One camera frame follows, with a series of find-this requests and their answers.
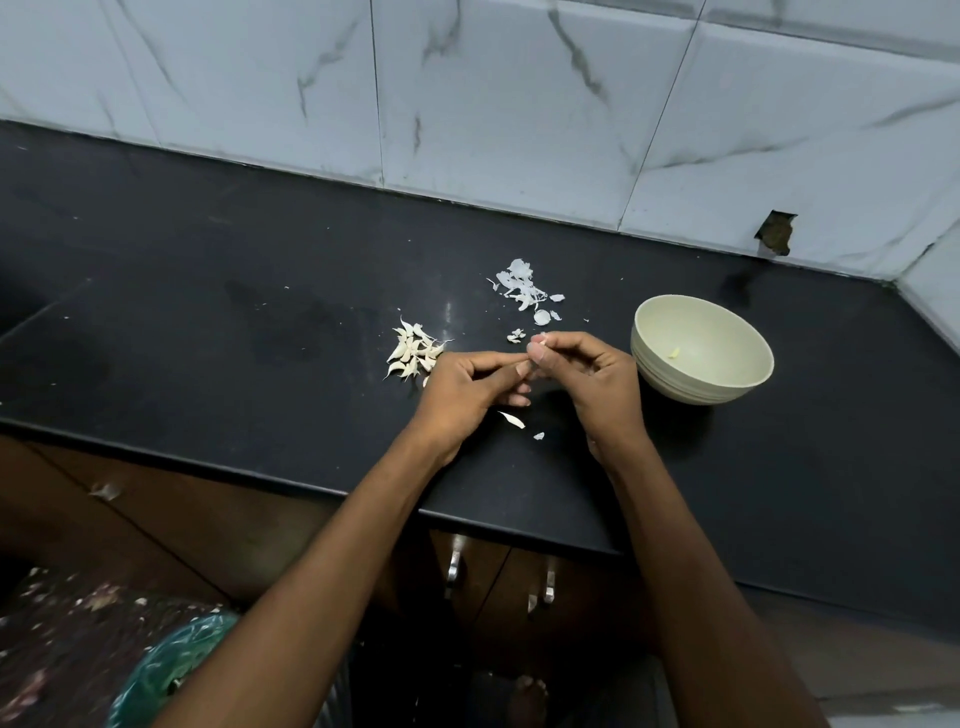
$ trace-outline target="right hand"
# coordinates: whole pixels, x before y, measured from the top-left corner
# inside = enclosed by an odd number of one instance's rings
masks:
[[[527,353],[577,408],[590,452],[602,464],[647,439],[634,358],[582,331],[539,333]]]

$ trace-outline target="finger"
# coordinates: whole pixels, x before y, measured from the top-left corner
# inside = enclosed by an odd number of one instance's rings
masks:
[[[616,351],[610,344],[600,341],[596,336],[592,336],[585,331],[547,331],[540,335],[543,338],[540,339],[539,343],[544,346],[565,352],[576,352],[590,361],[602,353]]]
[[[518,364],[508,364],[500,367],[490,376],[478,379],[476,386],[482,387],[487,393],[487,402],[493,402],[500,395],[509,392],[534,370],[529,358],[524,357]]]
[[[530,357],[525,353],[467,352],[460,354],[474,372],[492,372],[509,364],[519,364]]]
[[[511,407],[530,406],[530,400],[523,395],[514,394],[513,392],[507,392],[506,394],[500,395],[493,402],[495,404],[507,404]]]
[[[571,394],[580,387],[582,380],[587,377],[577,370],[566,357],[547,349],[539,341],[527,344],[527,353],[540,366],[540,369],[559,381]]]

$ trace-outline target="kitchen counter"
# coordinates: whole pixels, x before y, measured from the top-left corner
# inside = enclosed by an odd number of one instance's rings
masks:
[[[565,294],[558,327],[624,349],[644,299],[716,301],[773,377],[713,408],[644,387],[644,415],[733,576],[960,632],[960,359],[893,290],[13,124],[0,232],[7,431],[284,492],[349,493],[409,419],[417,386],[383,379],[401,314],[452,350],[520,351],[532,315],[486,281],[516,257]],[[420,512],[621,556],[568,397],[542,385],[518,414],[492,413]]]

